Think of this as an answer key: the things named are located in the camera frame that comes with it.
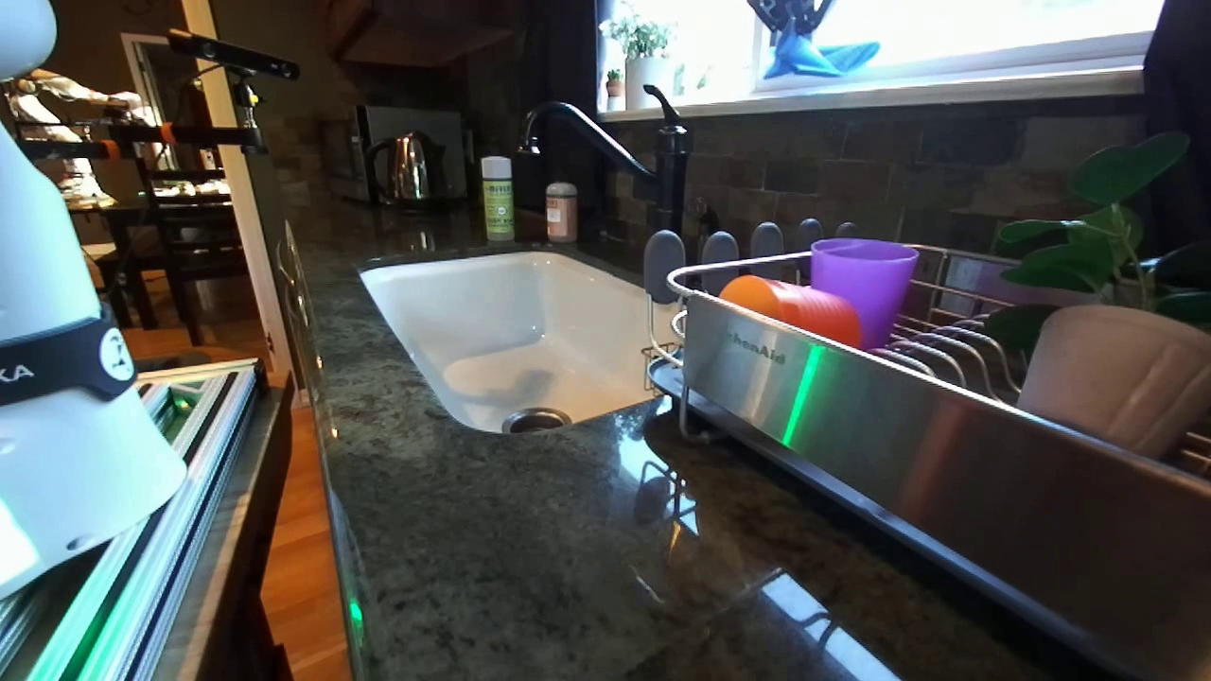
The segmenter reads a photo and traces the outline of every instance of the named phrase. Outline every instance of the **granite countertop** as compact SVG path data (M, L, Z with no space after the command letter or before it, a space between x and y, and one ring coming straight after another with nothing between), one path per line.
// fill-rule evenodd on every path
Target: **granite countertop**
M295 214L367 677L1052 677L1084 663L666 398L580 426L454 425L361 267L472 219Z

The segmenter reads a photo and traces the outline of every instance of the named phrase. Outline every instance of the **black faucet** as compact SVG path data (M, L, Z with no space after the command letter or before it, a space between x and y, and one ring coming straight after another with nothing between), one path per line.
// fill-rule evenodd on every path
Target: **black faucet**
M682 123L676 110L668 97L656 86L642 82L651 97L662 104L662 123L656 133L656 169L647 169L627 149L619 149L593 118L576 110L571 103L542 103L525 113L525 133L522 133L522 155L542 155L542 123L546 118L561 118L580 133L587 142L593 142L602 155L609 155L619 169L637 174L642 189L651 193L651 236L668 227L682 236L682 213L686 213L686 157L690 157L690 128Z

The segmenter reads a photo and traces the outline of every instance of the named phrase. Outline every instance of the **kitchen sink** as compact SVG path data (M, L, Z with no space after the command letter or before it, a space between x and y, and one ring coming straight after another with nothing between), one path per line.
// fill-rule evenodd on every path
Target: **kitchen sink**
M565 252L362 273L439 403L478 431L534 431L651 400L642 347L668 338L642 289Z

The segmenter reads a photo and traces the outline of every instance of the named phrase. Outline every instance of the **wooden floor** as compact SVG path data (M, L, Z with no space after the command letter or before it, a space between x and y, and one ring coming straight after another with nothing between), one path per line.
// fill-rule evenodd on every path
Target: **wooden floor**
M277 511L260 606L272 638L286 652L299 681L339 681L349 642L334 560L327 474L313 444L313 408L291 408L291 470Z
M209 340L190 343L177 326L166 292L154 292L158 328L125 328L125 340L141 368L177 368L177 363L217 363L260 354L266 340L246 313L211 313ZM286 652L291 672L299 681L343 681L349 638L339 616L339 584L334 560L334 527L327 500L327 474L319 458L313 408L291 403L291 470L272 528L270 571L260 585L260 606L272 638Z

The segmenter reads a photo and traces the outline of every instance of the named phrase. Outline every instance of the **orange bowl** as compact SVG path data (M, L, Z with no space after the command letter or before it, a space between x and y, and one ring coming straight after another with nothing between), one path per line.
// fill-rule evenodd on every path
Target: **orange bowl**
M851 304L822 292L822 289L796 289L785 279L763 275L733 275L718 297L747 305L752 313L798 326L806 331L829 338L838 343L860 343L863 321Z

